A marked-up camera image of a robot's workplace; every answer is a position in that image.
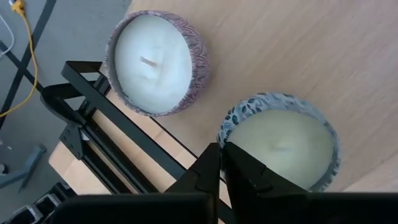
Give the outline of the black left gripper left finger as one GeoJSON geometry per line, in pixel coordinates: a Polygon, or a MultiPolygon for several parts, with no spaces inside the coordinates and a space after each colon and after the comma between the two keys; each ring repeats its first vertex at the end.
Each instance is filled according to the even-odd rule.
{"type": "Polygon", "coordinates": [[[217,194],[220,187],[220,152],[218,143],[210,143],[201,156],[166,192],[217,194]]]}

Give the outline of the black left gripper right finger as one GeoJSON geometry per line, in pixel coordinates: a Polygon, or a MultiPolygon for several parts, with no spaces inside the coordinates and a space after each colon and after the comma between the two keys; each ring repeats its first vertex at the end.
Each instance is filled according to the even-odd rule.
{"type": "Polygon", "coordinates": [[[240,181],[255,192],[275,190],[279,194],[305,194],[306,190],[283,178],[249,153],[227,142],[223,148],[223,170],[227,183],[240,181]]]}

